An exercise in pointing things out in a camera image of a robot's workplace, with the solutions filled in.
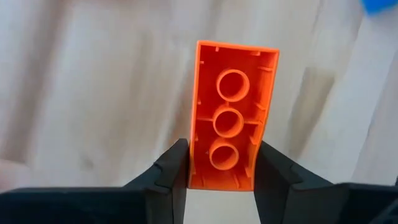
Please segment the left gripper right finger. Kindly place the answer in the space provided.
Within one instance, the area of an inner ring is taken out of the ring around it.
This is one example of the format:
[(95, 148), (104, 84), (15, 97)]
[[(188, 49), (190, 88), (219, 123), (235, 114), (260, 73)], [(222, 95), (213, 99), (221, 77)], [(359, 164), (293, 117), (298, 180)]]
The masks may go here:
[(261, 223), (338, 223), (348, 199), (335, 185), (262, 142), (256, 160), (254, 197)]

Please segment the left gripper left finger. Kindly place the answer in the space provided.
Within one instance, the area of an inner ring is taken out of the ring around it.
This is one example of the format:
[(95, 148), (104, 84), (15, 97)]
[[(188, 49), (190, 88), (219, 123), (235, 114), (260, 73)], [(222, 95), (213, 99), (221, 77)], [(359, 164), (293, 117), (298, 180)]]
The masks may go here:
[(178, 139), (146, 171), (121, 187), (120, 214), (108, 223), (183, 223), (189, 148)]

